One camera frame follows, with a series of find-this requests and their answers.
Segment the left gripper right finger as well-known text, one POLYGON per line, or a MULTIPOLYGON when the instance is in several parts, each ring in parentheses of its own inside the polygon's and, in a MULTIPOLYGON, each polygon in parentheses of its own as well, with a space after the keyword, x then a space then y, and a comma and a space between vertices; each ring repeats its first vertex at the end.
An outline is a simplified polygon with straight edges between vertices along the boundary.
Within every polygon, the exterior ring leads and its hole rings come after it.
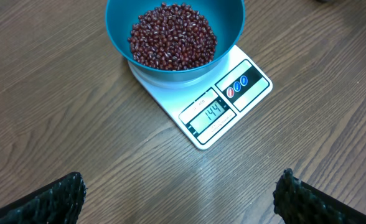
POLYGON ((297 179, 288 168, 273 191, 274 213, 286 224, 366 224, 366 215, 297 179))

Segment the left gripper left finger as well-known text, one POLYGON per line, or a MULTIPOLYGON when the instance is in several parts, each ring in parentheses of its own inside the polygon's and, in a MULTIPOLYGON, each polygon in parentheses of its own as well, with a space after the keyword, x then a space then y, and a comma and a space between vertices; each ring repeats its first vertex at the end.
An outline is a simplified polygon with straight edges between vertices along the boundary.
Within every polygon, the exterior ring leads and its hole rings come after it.
POLYGON ((81 173, 71 172, 0 208, 0 224, 76 224, 86 194, 81 173))

